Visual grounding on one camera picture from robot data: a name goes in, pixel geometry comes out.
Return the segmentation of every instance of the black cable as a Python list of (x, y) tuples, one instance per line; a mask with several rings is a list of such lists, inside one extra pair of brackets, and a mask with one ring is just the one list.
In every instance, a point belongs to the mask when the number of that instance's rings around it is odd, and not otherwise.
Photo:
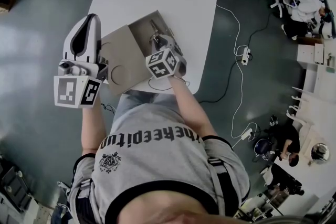
[(252, 61), (253, 60), (253, 55), (252, 55), (252, 53), (250, 52), (250, 53), (248, 53), (248, 60), (249, 61)]
[(270, 17), (271, 17), (271, 14), (272, 14), (272, 12), (268, 14), (268, 18), (267, 18), (266, 26), (265, 26), (264, 28), (255, 30), (255, 31), (250, 35), (250, 37), (249, 37), (249, 39), (248, 39), (248, 43), (247, 43), (247, 45), (246, 45), (247, 48), (250, 47), (250, 42), (251, 42), (252, 36), (253, 36), (254, 34), (256, 34), (256, 33), (258, 33), (258, 32), (261, 32), (261, 31), (264, 31), (264, 30), (267, 29), (268, 24), (269, 24), (269, 19), (270, 19)]
[[(153, 90), (156, 90), (156, 91), (167, 91), (167, 90), (170, 90), (170, 89), (172, 88), (172, 87), (170, 87), (170, 88), (168, 88), (168, 89), (157, 89), (157, 88), (154, 88), (154, 87), (151, 86), (151, 84), (150, 84), (150, 81), (152, 80), (152, 78), (153, 78), (153, 77), (151, 77), (151, 78), (148, 80), (148, 86), (151, 87)], [(183, 80), (185, 84), (187, 84), (187, 82), (188, 82), (189, 84), (187, 85), (187, 87), (189, 87), (189, 85), (190, 85), (190, 82), (189, 82), (189, 81), (185, 81), (185, 80), (182, 79), (182, 78), (178, 78), (178, 79)]]
[(227, 89), (229, 88), (229, 82), (230, 82), (230, 77), (231, 77), (232, 69), (233, 69), (233, 67), (236, 65), (236, 63), (238, 63), (238, 62), (240, 62), (240, 61), (241, 61), (241, 60), (235, 61), (235, 62), (232, 64), (231, 68), (230, 68), (230, 72), (229, 72), (229, 76), (228, 76), (228, 78), (227, 78), (227, 83), (226, 83), (226, 88), (225, 88), (224, 94), (223, 94), (218, 100), (216, 100), (216, 101), (207, 101), (207, 100), (204, 100), (204, 101), (199, 102), (200, 104), (201, 104), (201, 103), (217, 103), (217, 102), (219, 102), (221, 99), (224, 98), (224, 96), (226, 95)]
[(259, 126), (257, 126), (257, 127), (258, 127), (258, 130), (257, 130), (256, 132), (254, 132), (254, 134), (253, 134), (253, 139), (252, 139), (251, 141), (253, 141), (253, 140), (258, 140), (259, 137), (260, 137), (260, 135), (261, 135), (261, 129), (260, 129)]
[(113, 106), (111, 106), (110, 104), (107, 104), (107, 105), (105, 105), (103, 103), (100, 103), (100, 104), (103, 106), (103, 108), (105, 110), (111, 111), (113, 113), (113, 115), (115, 115), (114, 110), (113, 110)]

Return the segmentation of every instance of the gray t-shirt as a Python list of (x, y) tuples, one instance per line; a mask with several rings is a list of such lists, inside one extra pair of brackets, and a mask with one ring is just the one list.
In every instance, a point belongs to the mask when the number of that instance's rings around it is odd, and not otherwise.
[(116, 223), (128, 202), (149, 191), (184, 193), (220, 215), (249, 192), (248, 175), (224, 139), (200, 138), (176, 112), (156, 104), (117, 119), (96, 155), (76, 162), (74, 174), (68, 201), (79, 223)]

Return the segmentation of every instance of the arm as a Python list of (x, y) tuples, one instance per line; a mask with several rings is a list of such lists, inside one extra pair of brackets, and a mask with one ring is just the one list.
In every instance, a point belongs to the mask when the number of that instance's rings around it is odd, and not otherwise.
[(169, 77), (174, 90), (177, 104), (185, 124), (193, 129), (200, 137), (207, 135), (218, 136), (200, 104), (196, 101), (185, 82), (176, 77)]
[(285, 144), (284, 144), (284, 148), (282, 149), (282, 153), (281, 153), (281, 158), (285, 158), (287, 155), (286, 155), (286, 153), (287, 153), (287, 148), (290, 146), (290, 144), (292, 143), (293, 141), (292, 140), (289, 140), (289, 139), (287, 139), (286, 141), (285, 141)]
[(100, 98), (97, 96), (93, 108), (83, 109), (82, 122), (82, 155), (96, 153), (100, 143), (106, 137), (105, 124), (100, 109)]

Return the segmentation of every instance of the gray floor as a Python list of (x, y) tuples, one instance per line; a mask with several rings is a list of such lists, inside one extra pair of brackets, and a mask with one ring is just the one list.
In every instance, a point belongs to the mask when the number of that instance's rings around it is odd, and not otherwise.
[[(240, 21), (237, 46), (246, 45), (255, 30), (265, 27), (272, 12), (267, 1), (217, 0), (219, 6), (231, 10)], [(217, 100), (224, 93), (235, 61), (233, 47), (237, 31), (238, 23), (232, 14), (217, 7), (202, 83), (196, 94), (198, 100)], [(284, 35), (281, 20), (273, 15), (267, 29), (253, 35), (250, 49), (253, 60), (242, 67), (243, 103), (235, 116), (233, 137), (240, 135), (249, 122), (256, 122), (262, 130), (268, 128), (272, 114), (278, 116), (279, 122), (285, 122), (286, 109), (293, 103), (291, 96), (297, 94), (291, 87), (298, 86), (302, 73), (296, 62), (297, 44)], [(232, 145), (237, 141), (231, 138), (230, 132), (233, 114), (240, 103), (240, 84), (240, 71), (234, 67), (226, 97), (219, 103), (202, 104), (216, 131)], [(254, 145), (255, 141), (245, 140), (235, 147), (250, 175), (251, 196), (264, 189), (259, 172), (266, 165), (264, 161), (252, 162)]]
[[(35, 198), (51, 205), (57, 194), (56, 181), (70, 183), (72, 166), (81, 154), (81, 111), (54, 106), (53, 76), (57, 72), (64, 38), (84, 17), (92, 0), (18, 0), (10, 13), (0, 15), (0, 150), (26, 175)], [(218, 0), (231, 9), (241, 23), (238, 44), (265, 25), (269, 9), (265, 0)], [(234, 123), (238, 135), (249, 121), (262, 129), (272, 113), (285, 120), (291, 103), (291, 86), (297, 86), (301, 69), (295, 62), (297, 47), (270, 18), (269, 27), (253, 37), (253, 61), (244, 67), (244, 101)], [(237, 23), (232, 15), (217, 8), (203, 73), (199, 100), (216, 99), (226, 86), (234, 61)], [(218, 133), (230, 138), (232, 115), (240, 102), (240, 73), (235, 68), (227, 96), (217, 104), (204, 104)], [(102, 89), (102, 100), (116, 105), (117, 98)], [(105, 111), (109, 128), (112, 115)], [(235, 148), (251, 177), (252, 193), (262, 181), (258, 175), (264, 163), (252, 163), (253, 143)]]

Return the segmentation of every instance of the white cable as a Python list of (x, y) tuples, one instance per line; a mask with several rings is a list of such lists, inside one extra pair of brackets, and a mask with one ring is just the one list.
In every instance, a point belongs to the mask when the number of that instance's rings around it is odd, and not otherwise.
[(233, 147), (232, 148), (234, 148), (235, 147), (235, 145), (237, 145), (238, 144), (238, 142), (240, 141), (241, 139), (239, 139), (237, 142), (236, 142), (236, 144), (234, 144), (233, 145)]
[(230, 13), (233, 15), (233, 17), (235, 17), (236, 21), (238, 22), (238, 33), (237, 33), (237, 37), (236, 37), (236, 40), (235, 40), (235, 47), (234, 47), (234, 49), (233, 49), (233, 53), (234, 53), (234, 55), (235, 55), (236, 65), (238, 66), (239, 71), (240, 71), (240, 73), (241, 73), (241, 75), (242, 75), (242, 83), (241, 83), (241, 85), (240, 85), (240, 96), (241, 96), (240, 104), (239, 104), (239, 106), (237, 107), (237, 109), (236, 109), (236, 111), (235, 111), (235, 113), (233, 114), (233, 117), (232, 117), (232, 123), (231, 123), (231, 137), (232, 137), (233, 139), (236, 139), (236, 138), (241, 137), (241, 136), (245, 133), (245, 131), (248, 129), (248, 127), (250, 126), (250, 124), (255, 124), (256, 128), (255, 128), (255, 131), (254, 131), (254, 134), (253, 134), (253, 138), (252, 138), (251, 140), (248, 139), (248, 141), (250, 142), (250, 141), (252, 141), (252, 140), (255, 138), (255, 135), (256, 135), (256, 132), (257, 132), (257, 127), (258, 127), (258, 125), (257, 125), (255, 122), (250, 122), (250, 123), (246, 126), (245, 130), (244, 130), (239, 136), (235, 136), (235, 137), (233, 137), (233, 135), (232, 135), (232, 132), (233, 132), (233, 122), (234, 122), (234, 120), (235, 120), (236, 113), (238, 112), (238, 110), (240, 109), (240, 106), (241, 106), (242, 103), (243, 103), (243, 81), (244, 81), (244, 74), (243, 74), (243, 71), (242, 71), (242, 69), (240, 68), (240, 66), (239, 66), (239, 64), (238, 64), (238, 62), (237, 62), (237, 57), (241, 57), (241, 56), (243, 56), (243, 55), (238, 55), (237, 53), (238, 53), (238, 49), (239, 49), (240, 47), (246, 47), (246, 48), (248, 48), (248, 47), (247, 47), (246, 45), (240, 45), (240, 46), (238, 46), (238, 48), (236, 49), (236, 46), (237, 46), (237, 40), (238, 40), (238, 36), (239, 36), (239, 33), (240, 33), (240, 22), (239, 22), (239, 20), (237, 19), (237, 17), (234, 15), (234, 13), (233, 13), (231, 10), (229, 10), (229, 9), (227, 9), (227, 8), (223, 8), (223, 7), (221, 7), (221, 6), (217, 5), (217, 4), (216, 4), (216, 6), (219, 7), (219, 8), (222, 8), (222, 9), (228, 11), (228, 12), (230, 12)]
[(238, 49), (239, 49), (240, 47), (246, 47), (246, 48), (247, 48), (247, 46), (246, 46), (246, 45), (240, 45), (240, 46), (238, 46), (238, 48), (236, 49), (236, 46), (237, 46), (237, 40), (238, 40), (238, 36), (239, 36), (239, 33), (240, 33), (240, 22), (238, 21), (237, 17), (234, 15), (234, 13), (233, 13), (231, 10), (226, 9), (226, 8), (223, 8), (223, 7), (221, 7), (221, 6), (217, 5), (217, 4), (216, 4), (216, 6), (219, 7), (219, 8), (222, 8), (222, 9), (228, 11), (228, 12), (230, 12), (230, 13), (233, 15), (233, 17), (235, 17), (236, 21), (238, 22), (238, 34), (237, 34), (237, 37), (236, 37), (236, 40), (235, 40), (235, 47), (233, 48), (233, 53), (234, 53), (234, 55), (235, 55), (236, 57), (243, 56), (243, 54), (241, 54), (241, 55), (238, 55), (238, 54), (237, 54), (237, 53), (238, 53)]

